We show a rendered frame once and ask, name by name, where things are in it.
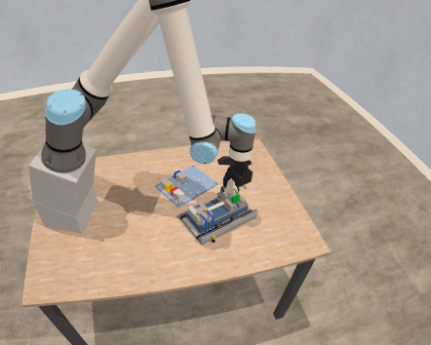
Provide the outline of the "grey metal blank with blue end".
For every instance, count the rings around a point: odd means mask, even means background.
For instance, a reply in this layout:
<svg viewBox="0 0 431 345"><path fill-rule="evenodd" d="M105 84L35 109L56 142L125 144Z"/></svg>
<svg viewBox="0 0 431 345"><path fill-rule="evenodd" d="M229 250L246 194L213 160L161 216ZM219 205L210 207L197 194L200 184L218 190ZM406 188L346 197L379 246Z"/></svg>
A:
<svg viewBox="0 0 431 345"><path fill-rule="evenodd" d="M174 172L174 178L179 182L179 183L184 183L185 181L187 181L187 175L185 175L183 172L181 171L177 171Z"/></svg>

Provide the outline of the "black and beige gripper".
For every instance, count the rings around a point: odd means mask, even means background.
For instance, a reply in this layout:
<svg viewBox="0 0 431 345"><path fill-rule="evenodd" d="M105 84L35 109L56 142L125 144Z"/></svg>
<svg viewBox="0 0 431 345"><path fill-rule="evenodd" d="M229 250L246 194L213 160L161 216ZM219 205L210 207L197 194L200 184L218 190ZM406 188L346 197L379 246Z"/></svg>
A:
<svg viewBox="0 0 431 345"><path fill-rule="evenodd" d="M252 177L253 177L253 172L250 169L248 169L248 166L252 164L252 161L250 160L245 161L246 163L245 164L244 162L235 161L232 158L231 160L235 163L235 166L228 167L227 172L225 173L225 176L223 178L223 188L224 188L225 198L227 198L228 193L232 195L235 194L235 191L233 188L234 182L235 182L235 185L237 186L238 192L240 192L241 188L247 189L246 184L249 182L252 182ZM234 176L236 176L239 180ZM232 180L230 180L230 178Z"/></svg>

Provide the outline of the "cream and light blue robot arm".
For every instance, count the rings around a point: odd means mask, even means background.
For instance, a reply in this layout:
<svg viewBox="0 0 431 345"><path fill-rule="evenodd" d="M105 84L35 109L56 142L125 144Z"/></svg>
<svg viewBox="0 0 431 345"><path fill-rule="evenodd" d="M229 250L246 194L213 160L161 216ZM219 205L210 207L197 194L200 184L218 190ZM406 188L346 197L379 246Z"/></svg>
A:
<svg viewBox="0 0 431 345"><path fill-rule="evenodd" d="M246 114L232 118L211 114L187 14L189 3L190 0L138 0L90 70L80 75L72 89L49 96L46 142L41 153L46 168L71 173L83 166L84 127L105 106L112 83L159 22L188 129L191 158L200 164L211 163L221 140L230 141L230 145L229 156L217 159L219 165L235 166L231 158L238 162L252 158L255 119Z"/></svg>

